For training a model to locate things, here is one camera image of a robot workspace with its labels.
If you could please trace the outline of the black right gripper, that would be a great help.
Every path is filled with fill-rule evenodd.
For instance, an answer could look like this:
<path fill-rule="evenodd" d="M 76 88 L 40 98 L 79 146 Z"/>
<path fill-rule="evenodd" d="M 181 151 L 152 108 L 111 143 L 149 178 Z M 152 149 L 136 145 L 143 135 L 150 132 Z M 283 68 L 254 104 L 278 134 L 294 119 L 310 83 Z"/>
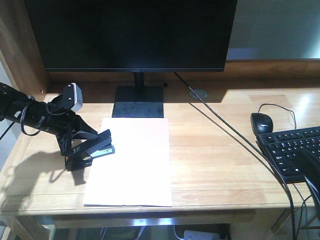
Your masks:
<path fill-rule="evenodd" d="M 305 149 L 298 150 L 294 158 L 295 165 L 305 178 L 316 210 L 320 209 L 320 161 Z"/>

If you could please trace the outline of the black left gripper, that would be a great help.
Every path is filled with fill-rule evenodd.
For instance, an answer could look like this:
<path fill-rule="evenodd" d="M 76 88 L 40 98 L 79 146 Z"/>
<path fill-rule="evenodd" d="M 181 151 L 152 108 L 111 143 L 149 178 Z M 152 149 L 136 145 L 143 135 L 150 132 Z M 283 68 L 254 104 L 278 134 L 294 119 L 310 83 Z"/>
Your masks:
<path fill-rule="evenodd" d="M 73 111 L 51 113 L 51 106 L 28 96 L 21 111 L 21 131 L 28 136 L 36 136 L 41 131 L 55 135 L 61 154 L 71 148 L 74 141 L 110 142 L 109 129 L 98 133 Z M 84 168 L 72 171 L 71 175 L 75 186 L 86 183 Z"/>

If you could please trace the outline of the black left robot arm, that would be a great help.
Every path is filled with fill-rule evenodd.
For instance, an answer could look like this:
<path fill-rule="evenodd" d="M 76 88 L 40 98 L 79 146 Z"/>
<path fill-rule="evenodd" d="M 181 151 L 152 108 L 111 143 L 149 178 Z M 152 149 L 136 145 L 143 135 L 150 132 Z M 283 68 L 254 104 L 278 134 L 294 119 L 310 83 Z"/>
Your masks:
<path fill-rule="evenodd" d="M 67 84 L 63 93 L 48 103 L 1 83 L 0 119 L 19 123 L 25 135 L 25 127 L 35 129 L 34 136 L 41 132 L 52 134 L 60 149 L 32 155 L 17 168 L 17 175 L 31 171 L 35 171 L 35 176 L 56 170 L 82 171 L 94 159 L 114 153 L 110 130 L 98 133 L 90 127 L 76 113 L 82 105 L 82 91 L 76 83 Z"/>

